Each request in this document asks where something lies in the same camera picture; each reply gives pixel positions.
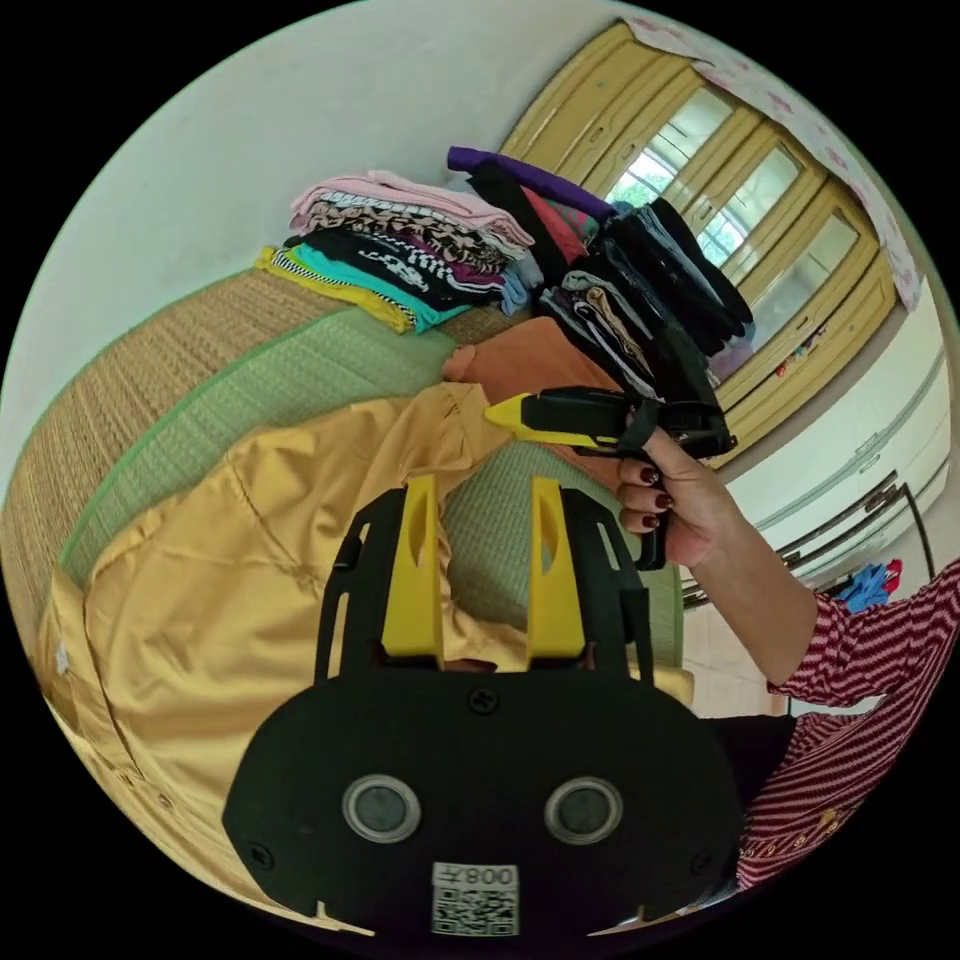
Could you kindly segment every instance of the floor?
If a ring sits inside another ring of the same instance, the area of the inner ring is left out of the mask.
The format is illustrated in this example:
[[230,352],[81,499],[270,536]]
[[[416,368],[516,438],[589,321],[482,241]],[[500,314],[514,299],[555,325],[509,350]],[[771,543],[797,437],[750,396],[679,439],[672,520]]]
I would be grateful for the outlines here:
[[683,665],[694,677],[694,713],[700,717],[786,713],[786,698],[767,693],[760,671],[713,607],[688,610],[683,628]]

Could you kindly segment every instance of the white wall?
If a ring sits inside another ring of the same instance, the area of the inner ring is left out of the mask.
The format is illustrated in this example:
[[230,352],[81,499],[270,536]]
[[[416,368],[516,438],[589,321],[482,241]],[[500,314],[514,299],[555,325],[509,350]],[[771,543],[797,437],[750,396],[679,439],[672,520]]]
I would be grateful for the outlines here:
[[603,0],[365,0],[275,33],[150,117],[67,219],[0,391],[0,501],[30,430],[116,337],[286,237],[324,177],[440,183],[499,149],[553,74],[626,9]]
[[[960,439],[954,439],[950,449],[947,485],[922,519],[933,555],[933,567],[939,573],[948,563],[960,557]],[[867,562],[885,564],[894,558],[903,561],[903,575],[900,588],[891,598],[902,600],[912,596],[930,580],[916,524],[911,524],[903,536]]]

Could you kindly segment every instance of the orange cloth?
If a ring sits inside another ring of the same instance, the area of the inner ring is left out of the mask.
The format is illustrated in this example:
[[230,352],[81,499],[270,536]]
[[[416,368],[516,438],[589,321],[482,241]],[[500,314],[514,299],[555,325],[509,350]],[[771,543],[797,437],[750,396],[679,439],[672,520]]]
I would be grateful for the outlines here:
[[[623,391],[563,335],[552,317],[534,317],[476,346],[460,347],[443,365],[443,378],[479,383],[491,404],[518,393],[553,387],[599,387]],[[616,460],[581,457],[569,447],[550,447],[608,490],[619,485]]]

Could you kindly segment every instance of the sticker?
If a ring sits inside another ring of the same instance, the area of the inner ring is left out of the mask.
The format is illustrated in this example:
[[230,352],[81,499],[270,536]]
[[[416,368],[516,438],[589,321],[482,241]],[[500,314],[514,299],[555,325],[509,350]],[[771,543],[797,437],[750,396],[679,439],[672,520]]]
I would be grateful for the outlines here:
[[434,933],[454,937],[515,937],[520,932],[516,867],[433,865]]

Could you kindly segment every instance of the woven mat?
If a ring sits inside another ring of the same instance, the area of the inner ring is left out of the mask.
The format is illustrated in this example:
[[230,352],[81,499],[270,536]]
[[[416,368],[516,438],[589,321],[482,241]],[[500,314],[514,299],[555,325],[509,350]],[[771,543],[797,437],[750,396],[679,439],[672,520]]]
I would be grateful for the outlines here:
[[[4,578],[28,650],[53,563],[60,560],[82,582],[126,523],[195,483],[252,427],[294,423],[351,400],[416,393],[439,379],[457,344],[481,342],[525,319],[473,310],[443,333],[400,338],[360,311],[342,311],[339,301],[248,271],[160,311],[78,374],[35,428],[0,517]],[[458,600],[479,616],[518,626],[525,619],[535,472],[607,497],[548,451],[518,446],[464,485],[446,520]],[[495,490],[495,499],[485,489]],[[489,516],[504,497],[511,507],[498,533],[468,519]],[[497,564],[491,587],[487,571]],[[657,655],[676,664],[678,585],[672,573],[657,577],[660,583],[650,584]]]

